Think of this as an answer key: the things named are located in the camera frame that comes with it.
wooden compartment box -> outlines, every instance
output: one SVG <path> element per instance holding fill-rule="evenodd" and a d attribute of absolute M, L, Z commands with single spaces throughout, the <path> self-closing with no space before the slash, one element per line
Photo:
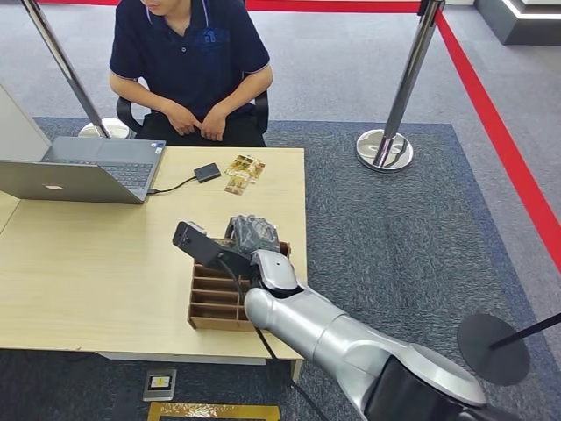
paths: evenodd
<path fill-rule="evenodd" d="M 290 256 L 290 246 L 281 243 L 281 253 Z M 241 289 L 246 293 L 250 280 L 240 278 Z M 225 272 L 193 265 L 191 301 L 187 321 L 193 329 L 215 329 L 219 331 L 253 332 L 253 325 L 247 320 L 244 303 L 231 278 Z"/>

office chair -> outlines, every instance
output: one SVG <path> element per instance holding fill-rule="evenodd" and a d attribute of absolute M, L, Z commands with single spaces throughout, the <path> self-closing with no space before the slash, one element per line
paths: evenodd
<path fill-rule="evenodd" d="M 121 96 L 117 100 L 117 116 L 135 133 L 139 133 L 143 128 L 143 125 L 132 116 L 132 103 Z M 268 98 L 266 91 L 256 98 L 256 118 L 259 133 L 263 134 L 267 131 L 268 127 Z"/>

carpet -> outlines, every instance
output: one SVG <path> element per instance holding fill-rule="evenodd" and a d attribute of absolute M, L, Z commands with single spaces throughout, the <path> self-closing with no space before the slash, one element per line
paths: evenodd
<path fill-rule="evenodd" d="M 74 135 L 86 123 L 36 120 L 51 138 Z M 461 365 L 456 330 L 467 315 L 489 312 L 520 327 L 535 319 L 452 126 L 402 125 L 415 156 L 394 175 L 373 173 L 354 157 L 359 134 L 379 127 L 270 124 L 269 146 L 305 150 L 310 286 L 361 322 Z M 530 374 L 509 388 L 481 381 L 489 401 L 526 420 L 561 419 L 559 368 L 542 335 L 527 343 Z M 140 395 L 153 363 L 77 358 L 0 353 L 0 418 L 146 419 L 148 405 Z M 175 402 L 272 404 L 283 420 L 317 419 L 283 385 L 271 363 L 170 366 L 178 369 Z M 300 384 L 330 420 L 358 419 L 336 385 L 311 364 L 304 365 Z"/>

floor socket cover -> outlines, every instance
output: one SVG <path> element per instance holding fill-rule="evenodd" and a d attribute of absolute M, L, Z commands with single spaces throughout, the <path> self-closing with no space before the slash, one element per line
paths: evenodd
<path fill-rule="evenodd" d="M 144 385 L 144 402 L 170 401 L 173 399 L 176 389 L 177 370 L 167 368 L 161 370 L 149 370 Z"/>

robotic arm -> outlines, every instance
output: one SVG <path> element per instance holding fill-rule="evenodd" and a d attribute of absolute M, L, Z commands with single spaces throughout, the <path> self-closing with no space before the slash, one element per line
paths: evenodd
<path fill-rule="evenodd" d="M 488 407 L 474 376 L 451 360 L 376 331 L 298 282 L 281 253 L 246 256 L 193 223 L 179 223 L 173 244 L 204 266 L 225 263 L 234 275 L 250 277 L 244 306 L 253 325 L 326 371 L 365 421 L 518 419 Z"/>

